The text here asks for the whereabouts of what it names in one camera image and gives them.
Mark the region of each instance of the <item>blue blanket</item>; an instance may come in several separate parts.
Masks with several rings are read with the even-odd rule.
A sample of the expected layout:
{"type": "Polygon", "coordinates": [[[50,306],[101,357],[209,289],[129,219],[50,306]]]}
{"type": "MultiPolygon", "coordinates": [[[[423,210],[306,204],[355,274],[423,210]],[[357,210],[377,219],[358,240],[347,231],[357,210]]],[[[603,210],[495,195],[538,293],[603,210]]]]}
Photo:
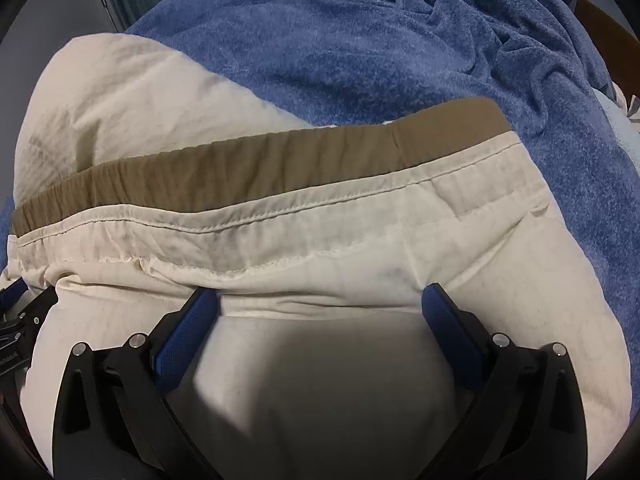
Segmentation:
{"type": "Polygon", "coordinates": [[[606,67],[560,0],[164,0],[129,32],[314,124],[494,99],[622,325],[638,409],[640,179],[591,91],[613,96],[606,67]]]}

